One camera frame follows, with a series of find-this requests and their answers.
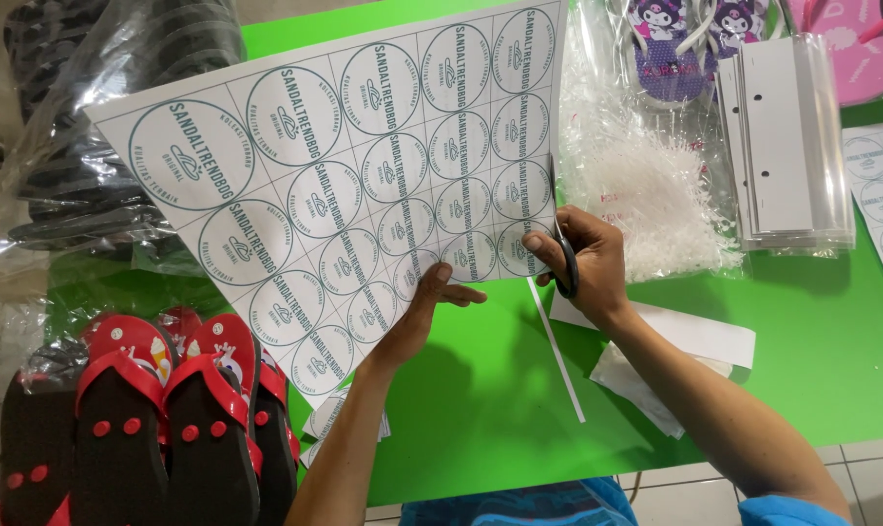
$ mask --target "red button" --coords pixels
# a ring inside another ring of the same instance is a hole
[[[123,422],[123,432],[126,434],[137,434],[141,427],[143,427],[143,424],[139,421],[139,418],[130,418]]]
[[[100,438],[110,432],[110,422],[101,420],[94,424],[94,436]]]
[[[194,440],[197,440],[198,435],[197,426],[188,426],[181,430],[181,440],[184,440],[185,442],[193,442]]]
[[[42,482],[49,475],[49,466],[36,466],[36,469],[29,475],[29,479],[33,482]]]
[[[224,424],[222,421],[218,420],[211,425],[211,434],[214,435],[214,438],[220,438],[227,431],[227,424]]]
[[[16,489],[19,486],[22,486],[22,473],[21,472],[15,472],[6,478],[6,487],[7,488]]]

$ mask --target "green tabletop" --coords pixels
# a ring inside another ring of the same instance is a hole
[[[501,3],[383,0],[243,33],[255,58]],[[843,117],[845,126],[881,122],[883,102]],[[860,217],[857,228],[857,249],[837,259],[755,254],[745,279],[697,275],[633,285],[629,294],[755,330],[744,387],[813,445],[883,438],[883,267]],[[371,506],[703,460],[690,438],[664,436],[628,401],[588,380],[605,343],[598,332],[551,322],[587,419],[579,423],[527,281],[479,288],[490,295],[486,304],[437,310],[427,348],[390,389],[392,436],[377,447]],[[553,290],[539,294],[547,310]],[[229,308],[207,280],[143,270],[56,286],[50,300],[51,333],[73,330],[80,316],[66,312],[75,309],[116,305],[152,317],[175,302],[206,315]],[[290,412],[298,432],[309,407],[295,389]],[[298,434],[307,448],[312,439]]]

